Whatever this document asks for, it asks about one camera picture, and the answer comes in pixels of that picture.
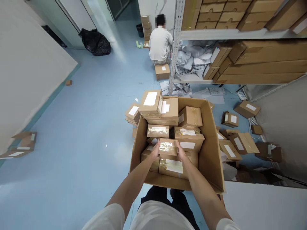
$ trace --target black hair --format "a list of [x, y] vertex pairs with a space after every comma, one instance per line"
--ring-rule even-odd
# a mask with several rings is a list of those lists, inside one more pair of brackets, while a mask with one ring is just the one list
[[165, 25], [165, 15], [158, 14], [156, 16], [156, 26], [164, 26]]

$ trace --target white shirt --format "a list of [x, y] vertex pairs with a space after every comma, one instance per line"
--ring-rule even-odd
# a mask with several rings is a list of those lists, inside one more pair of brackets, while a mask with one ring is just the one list
[[173, 36], [163, 27], [158, 27], [153, 30], [150, 35], [149, 57], [152, 61], [164, 61], [166, 56], [166, 48], [168, 43], [173, 44]]
[[[90, 219], [82, 230], [122, 230], [125, 223], [124, 209], [111, 204]], [[191, 223], [179, 211], [159, 201], [141, 204], [130, 230], [194, 230]], [[240, 230], [230, 219], [221, 219], [216, 230]]]

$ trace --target black pants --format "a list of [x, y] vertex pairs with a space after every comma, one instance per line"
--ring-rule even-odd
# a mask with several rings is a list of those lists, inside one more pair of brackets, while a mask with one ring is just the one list
[[189, 204], [186, 200], [186, 197], [183, 193], [181, 193], [179, 190], [175, 189], [173, 193], [173, 203], [171, 203], [167, 197], [167, 188], [162, 188], [158, 186], [152, 186], [151, 189], [147, 192], [146, 196], [141, 199], [141, 204], [154, 200], [154, 201], [160, 201], [162, 203], [165, 203], [174, 209], [178, 210], [182, 215], [184, 215], [188, 221], [192, 224], [195, 230], [200, 230], [192, 210], [189, 207]]

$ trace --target person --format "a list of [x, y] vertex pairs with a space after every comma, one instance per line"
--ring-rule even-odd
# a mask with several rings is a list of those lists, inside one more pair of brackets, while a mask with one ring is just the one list
[[[239, 230], [211, 185], [192, 164], [182, 147], [178, 155], [188, 175], [195, 199], [210, 230]], [[138, 196], [151, 164], [159, 153], [160, 141], [151, 154], [121, 183], [106, 207], [92, 217], [83, 230], [122, 230], [131, 205]], [[141, 199], [141, 205], [130, 230], [199, 230], [185, 195], [171, 189], [173, 203], [167, 200], [167, 189], [153, 186]]]
[[173, 36], [165, 29], [165, 15], [156, 16], [156, 28], [149, 39], [149, 57], [154, 65], [169, 64], [168, 56], [173, 44]]

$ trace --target blue epoxy floor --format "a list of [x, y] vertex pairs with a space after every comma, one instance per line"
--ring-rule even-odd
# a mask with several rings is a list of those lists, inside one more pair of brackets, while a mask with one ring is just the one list
[[[60, 92], [32, 128], [38, 132], [35, 151], [0, 168], [1, 229], [81, 229], [127, 176], [134, 139], [124, 113], [144, 90], [160, 88], [148, 50], [135, 46], [135, 40], [143, 41], [137, 23], [116, 23], [119, 36], [108, 56], [68, 50], [81, 67], [72, 86]], [[192, 87], [195, 92], [205, 86]], [[234, 92], [237, 86], [227, 88]], [[227, 92], [225, 104], [216, 105], [218, 126], [222, 112], [233, 111], [238, 101]], [[248, 131], [248, 121], [241, 116], [239, 129]], [[263, 165], [253, 155], [243, 157], [246, 164]], [[150, 187], [144, 184], [124, 229], [129, 229]], [[206, 229], [193, 194], [185, 194], [199, 227]]]

